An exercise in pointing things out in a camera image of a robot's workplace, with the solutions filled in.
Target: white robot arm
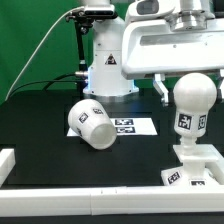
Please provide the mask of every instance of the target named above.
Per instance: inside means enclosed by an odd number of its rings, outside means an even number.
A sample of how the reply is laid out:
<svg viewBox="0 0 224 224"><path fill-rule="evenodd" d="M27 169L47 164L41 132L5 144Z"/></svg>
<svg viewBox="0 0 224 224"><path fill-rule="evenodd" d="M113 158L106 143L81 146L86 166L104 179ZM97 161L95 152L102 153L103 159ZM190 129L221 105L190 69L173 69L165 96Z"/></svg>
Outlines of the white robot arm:
<svg viewBox="0 0 224 224"><path fill-rule="evenodd" d="M88 77L88 86L83 90L86 98L100 102L123 101L138 92L133 80L121 74L121 49L124 21L118 17L110 0L82 0L82 9L72 12L79 50L79 77ZM93 62L87 66L82 35L93 28Z"/></svg>
<svg viewBox="0 0 224 224"><path fill-rule="evenodd" d="M122 45L125 78L154 79L168 105L168 91L162 83L165 77L191 72L220 74L218 95L224 99L224 19L215 18L212 1L137 1L129 6L126 19Z"/></svg>

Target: black table surface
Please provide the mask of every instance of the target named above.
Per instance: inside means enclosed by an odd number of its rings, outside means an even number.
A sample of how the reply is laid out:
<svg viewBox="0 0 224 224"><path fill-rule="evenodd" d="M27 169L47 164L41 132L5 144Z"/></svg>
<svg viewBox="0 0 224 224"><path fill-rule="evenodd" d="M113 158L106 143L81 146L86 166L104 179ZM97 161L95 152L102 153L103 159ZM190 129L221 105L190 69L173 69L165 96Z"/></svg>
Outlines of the black table surface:
<svg viewBox="0 0 224 224"><path fill-rule="evenodd" d="M223 0L213 0L215 11L224 12L224 1Z"/></svg>
<svg viewBox="0 0 224 224"><path fill-rule="evenodd" d="M141 89L139 97L103 104L110 118L152 118L157 136L118 136L98 151L79 137L67 137L67 117L81 100L76 91L27 91L0 106L0 150L15 148L16 166L1 189L163 185L161 170L181 165L172 149L175 106ZM209 113L207 132L197 143L224 149L224 105ZM0 218L0 223L223 223L224 213L145 214Z"/></svg>

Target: white cup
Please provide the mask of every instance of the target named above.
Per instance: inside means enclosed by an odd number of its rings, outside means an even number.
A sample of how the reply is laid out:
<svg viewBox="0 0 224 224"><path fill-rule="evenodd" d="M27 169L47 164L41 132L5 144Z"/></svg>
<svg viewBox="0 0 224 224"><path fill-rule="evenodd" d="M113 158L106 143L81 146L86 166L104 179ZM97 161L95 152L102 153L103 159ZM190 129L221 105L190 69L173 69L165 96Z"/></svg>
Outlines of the white cup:
<svg viewBox="0 0 224 224"><path fill-rule="evenodd" d="M117 137L113 123L96 100L86 99L76 103L69 112L68 124L95 149L110 147Z"/></svg>

